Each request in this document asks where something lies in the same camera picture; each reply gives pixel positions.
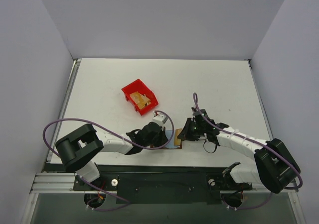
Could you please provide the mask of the brown leather card holder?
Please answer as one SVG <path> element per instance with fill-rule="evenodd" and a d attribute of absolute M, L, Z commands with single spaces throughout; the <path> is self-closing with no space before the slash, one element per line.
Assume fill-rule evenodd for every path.
<path fill-rule="evenodd" d="M 165 147 L 163 147 L 162 149 L 168 149 L 168 150 L 182 149 L 182 144 L 181 144 L 180 148 L 174 148 L 173 147 L 173 142 L 174 142 L 174 135 L 173 135 L 173 138 L 171 139 L 171 141 Z"/>

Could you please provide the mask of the red plastic bin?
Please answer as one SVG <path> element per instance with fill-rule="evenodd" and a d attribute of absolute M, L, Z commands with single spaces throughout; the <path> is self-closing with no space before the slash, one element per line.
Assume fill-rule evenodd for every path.
<path fill-rule="evenodd" d="M 140 79 L 123 87 L 122 92 L 126 101 L 130 102 L 141 116 L 159 105 L 155 94 Z"/>

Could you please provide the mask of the gold card with chip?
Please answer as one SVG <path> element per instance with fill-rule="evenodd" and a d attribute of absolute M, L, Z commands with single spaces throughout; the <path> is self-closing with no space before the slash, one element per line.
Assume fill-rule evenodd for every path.
<path fill-rule="evenodd" d="M 179 134 L 181 133 L 182 129 L 176 129 L 174 131 L 174 142 L 173 142 L 173 147 L 174 148 L 180 148 L 181 146 L 181 139 L 178 138 Z"/>

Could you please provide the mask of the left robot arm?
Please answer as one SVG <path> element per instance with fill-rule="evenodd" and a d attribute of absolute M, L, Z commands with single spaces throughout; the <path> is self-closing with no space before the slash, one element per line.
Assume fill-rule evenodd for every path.
<path fill-rule="evenodd" d="M 102 186 L 103 178 L 92 159 L 98 153 L 133 155 L 140 153 L 144 148 L 161 147 L 169 141 L 165 127 L 155 122 L 119 137 L 97 131 L 91 124 L 85 124 L 59 139 L 55 146 L 65 170 L 84 178 L 87 187 L 97 190 Z"/>

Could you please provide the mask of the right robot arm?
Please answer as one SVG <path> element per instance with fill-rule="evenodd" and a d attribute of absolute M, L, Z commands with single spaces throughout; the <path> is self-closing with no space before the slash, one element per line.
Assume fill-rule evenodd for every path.
<path fill-rule="evenodd" d="M 289 189 L 299 178 L 301 170 L 284 145 L 274 138 L 271 141 L 249 137 L 227 124 L 215 123 L 206 110 L 193 109 L 193 117 L 186 120 L 178 138 L 185 141 L 203 139 L 216 147 L 226 147 L 245 155 L 254 164 L 235 162 L 223 171 L 223 184 L 233 189 L 240 184 L 261 184 L 272 193 Z"/>

